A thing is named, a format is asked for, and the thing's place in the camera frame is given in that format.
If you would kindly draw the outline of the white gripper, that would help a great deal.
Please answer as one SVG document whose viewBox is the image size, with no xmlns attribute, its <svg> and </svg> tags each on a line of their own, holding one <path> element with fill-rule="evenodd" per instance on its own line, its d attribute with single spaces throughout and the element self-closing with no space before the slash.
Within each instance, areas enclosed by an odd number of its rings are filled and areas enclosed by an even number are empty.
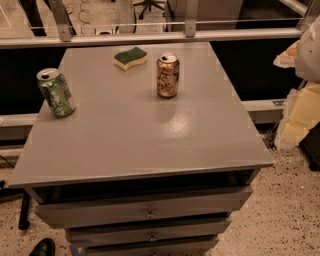
<svg viewBox="0 0 320 256">
<path fill-rule="evenodd" d="M 274 144 L 278 150 L 297 146 L 320 122 L 320 16 L 273 64 L 294 68 L 298 77 L 309 81 L 300 89 L 291 89 L 277 128 Z"/>
</svg>

